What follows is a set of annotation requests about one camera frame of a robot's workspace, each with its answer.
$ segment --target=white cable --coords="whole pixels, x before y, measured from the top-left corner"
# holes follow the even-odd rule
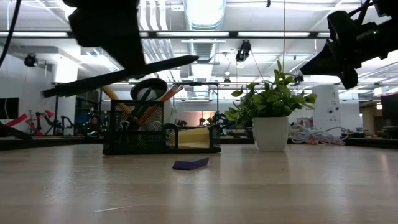
[[[294,131],[294,130],[292,130],[293,127],[299,127],[301,129],[301,131]],[[344,132],[347,132],[347,135],[344,138],[340,139],[340,138],[328,133],[329,131],[331,131],[333,129],[338,129],[338,128],[340,128]],[[310,141],[318,140],[322,144],[328,144],[328,145],[336,144],[339,146],[344,146],[345,145],[344,140],[348,138],[348,130],[345,128],[342,128],[342,127],[334,127],[334,128],[327,129],[326,131],[320,131],[315,128],[306,128],[302,125],[295,124],[290,127],[289,138],[292,140],[293,143],[296,143],[296,144],[305,143],[308,140],[310,140]]]

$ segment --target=cable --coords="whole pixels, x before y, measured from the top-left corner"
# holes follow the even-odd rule
[[[262,81],[265,81],[264,77],[263,77],[262,74],[261,74],[259,65],[257,64],[256,58],[254,57],[253,51],[251,50],[250,52],[251,52],[251,55],[253,55],[254,63],[256,64],[257,70],[259,70],[259,73],[260,73],[260,76],[261,76],[261,78],[262,78]]]
[[[282,58],[282,72],[284,72],[285,69],[285,44],[286,44],[286,0],[284,0],[284,55]]]
[[[294,131],[292,130],[293,127],[299,127],[301,131]],[[328,131],[338,129],[340,128],[342,131],[347,132],[347,135],[344,138],[338,138],[330,133]],[[334,127],[327,129],[326,131],[320,131],[315,128],[305,128],[302,125],[295,124],[292,125],[289,129],[289,138],[292,140],[293,143],[296,144],[301,144],[305,143],[308,140],[318,140],[322,144],[336,144],[339,146],[344,146],[345,142],[344,140],[348,138],[348,130],[342,127]]]
[[[15,24],[17,23],[17,18],[18,18],[19,8],[21,6],[21,1],[22,0],[17,0],[17,3],[15,5],[15,10],[14,10],[14,15],[12,16],[10,30],[8,32],[7,40],[6,40],[6,43],[4,44],[4,48],[2,50],[2,54],[0,57],[0,67],[1,67],[4,59],[6,58],[8,47],[10,46],[10,43],[11,43],[11,38],[14,33]]]
[[[8,112],[7,112],[7,98],[6,98],[5,102],[4,102],[4,111],[6,112],[6,117],[7,117],[7,119],[10,119],[10,118],[8,117]]]

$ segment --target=white wall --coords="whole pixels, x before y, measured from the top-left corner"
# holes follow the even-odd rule
[[[362,127],[359,114],[359,102],[340,102],[340,120],[343,128],[355,131],[356,128]]]
[[[52,87],[52,73],[42,68],[28,68],[23,61],[13,56],[7,55],[0,68],[0,98],[19,98],[19,115],[29,110],[33,113],[45,110],[55,110],[55,98],[43,99],[40,95],[42,90]],[[49,128],[44,119],[41,120],[43,131]],[[27,131],[28,125],[22,122],[15,128]]]

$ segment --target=security camera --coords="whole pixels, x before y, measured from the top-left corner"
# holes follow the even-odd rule
[[[36,54],[28,54],[25,58],[24,64],[28,67],[36,67],[37,66],[37,58]]]

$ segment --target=hanging wire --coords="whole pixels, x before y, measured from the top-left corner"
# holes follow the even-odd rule
[[[257,70],[258,70],[258,71],[259,71],[259,73],[260,73],[260,76],[261,76],[261,78],[262,78],[262,81],[265,81],[264,77],[263,77],[263,76],[262,76],[262,74],[261,74],[261,71],[260,71],[259,65],[257,64],[256,58],[255,58],[255,56],[254,56],[254,53],[253,53],[253,51],[252,51],[252,50],[251,50],[251,55],[253,55],[254,63],[256,64]]]
[[[284,0],[284,54],[282,58],[282,72],[285,69],[285,46],[286,46],[286,0]]]

